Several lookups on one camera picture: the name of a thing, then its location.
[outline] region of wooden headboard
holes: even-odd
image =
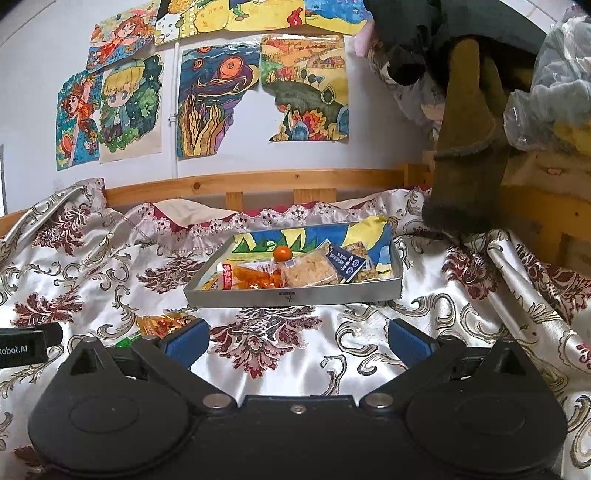
[[[174,198],[225,195],[226,208],[243,210],[245,193],[293,191],[294,204],[313,200],[335,202],[339,190],[382,190],[431,186],[432,174],[425,164],[404,164],[396,170],[281,170],[186,177],[107,189],[110,207],[160,202]],[[545,262],[564,260],[565,235],[591,242],[591,203],[529,187],[501,191],[502,217],[535,222],[540,229],[537,244],[530,248]],[[26,210],[0,218],[5,235]]]

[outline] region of food tray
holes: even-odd
[[[387,280],[303,288],[265,290],[202,290],[211,281],[221,261],[248,262],[270,260],[274,247],[289,246],[294,255],[317,247],[325,239],[339,246],[362,238],[371,245],[368,252],[374,264],[388,274]],[[333,223],[234,235],[225,242],[197,272],[184,292],[191,307],[240,308],[332,305],[396,300],[402,292],[402,262],[394,245],[388,222],[377,216],[363,222]]]

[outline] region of satin bedspread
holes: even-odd
[[[30,444],[27,419],[82,337],[113,345],[137,330],[137,316],[183,310],[212,328],[209,351],[192,371],[238,402],[247,394],[358,400],[405,371],[388,349],[385,327],[393,317],[471,346],[490,346],[510,333],[569,420],[557,470],[568,480],[590,479],[591,280],[539,262],[510,232],[460,242],[429,231],[421,221],[426,195],[393,190],[357,205],[224,212],[229,216],[222,220],[194,204],[204,223],[192,226],[167,217],[171,205],[144,204],[126,215],[106,207],[101,179],[39,203],[0,242],[0,327],[60,322],[64,342],[50,348],[46,364],[0,371],[0,478],[39,473],[34,452],[23,449]],[[389,217],[404,264],[401,300],[226,310],[187,305],[183,287],[235,233],[369,215]]]

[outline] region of blue gripper pad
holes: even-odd
[[[160,342],[160,349],[185,368],[191,368],[208,346],[209,324],[205,320],[193,321]]]
[[[436,349],[437,341],[402,319],[390,320],[388,325],[390,350],[409,369],[427,359]]]

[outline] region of bed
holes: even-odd
[[[113,345],[136,331],[138,316],[172,310],[209,322],[210,349],[191,370],[239,402],[247,394],[358,400],[405,371],[385,336],[393,317],[472,346],[510,333],[569,419],[556,469],[569,480],[591,478],[591,280],[561,266],[570,238],[591,241],[591,207],[508,187],[499,224],[531,226],[532,240],[523,243],[507,229],[459,240],[422,223],[430,182],[424,164],[233,173],[109,190],[90,179],[1,219],[2,326],[60,322],[64,342],[50,349],[46,364],[0,371],[0,449],[15,453],[4,455],[0,476],[40,470],[26,448],[27,418],[81,338]],[[289,192],[288,201],[250,208],[249,197],[261,192]],[[284,309],[187,305],[184,285],[235,233],[369,215],[388,217],[396,237],[401,300]]]

